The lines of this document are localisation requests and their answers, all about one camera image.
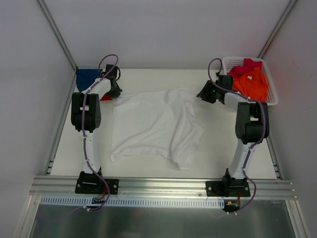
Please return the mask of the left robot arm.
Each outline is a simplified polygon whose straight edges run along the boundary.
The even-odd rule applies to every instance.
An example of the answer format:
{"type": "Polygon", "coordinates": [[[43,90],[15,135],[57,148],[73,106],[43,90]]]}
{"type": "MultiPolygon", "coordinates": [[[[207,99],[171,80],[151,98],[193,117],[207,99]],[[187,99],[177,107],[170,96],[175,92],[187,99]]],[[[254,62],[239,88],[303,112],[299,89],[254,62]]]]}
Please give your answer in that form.
{"type": "Polygon", "coordinates": [[[117,194],[118,179],[101,180],[102,169],[97,149],[97,129],[102,122],[100,101],[120,96],[117,81],[121,77],[118,66],[107,64],[105,69],[76,70],[76,86],[71,98],[71,124],[83,144],[83,167],[77,179],[76,194],[117,194]]]}

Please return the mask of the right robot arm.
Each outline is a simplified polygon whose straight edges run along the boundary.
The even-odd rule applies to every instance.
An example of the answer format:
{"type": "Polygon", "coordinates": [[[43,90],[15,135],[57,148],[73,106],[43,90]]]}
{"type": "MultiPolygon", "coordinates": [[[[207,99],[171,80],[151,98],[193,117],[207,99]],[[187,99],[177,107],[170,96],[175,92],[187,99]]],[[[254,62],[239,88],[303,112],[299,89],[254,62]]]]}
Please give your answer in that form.
{"type": "Polygon", "coordinates": [[[222,104],[236,111],[235,135],[237,148],[221,181],[208,181],[208,196],[249,197],[247,170],[258,145],[269,136],[268,105],[233,91],[233,77],[220,75],[217,81],[206,82],[197,98],[222,104]]]}

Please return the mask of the white t shirt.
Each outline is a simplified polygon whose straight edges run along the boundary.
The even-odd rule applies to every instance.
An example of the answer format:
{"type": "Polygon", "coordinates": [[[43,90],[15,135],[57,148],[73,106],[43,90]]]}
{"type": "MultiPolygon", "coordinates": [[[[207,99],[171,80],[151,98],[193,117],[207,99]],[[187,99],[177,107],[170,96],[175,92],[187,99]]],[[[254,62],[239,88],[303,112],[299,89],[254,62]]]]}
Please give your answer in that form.
{"type": "Polygon", "coordinates": [[[113,106],[110,160],[160,156],[180,170],[190,169],[203,128],[197,124],[195,88],[174,88],[117,99],[113,106]]]}

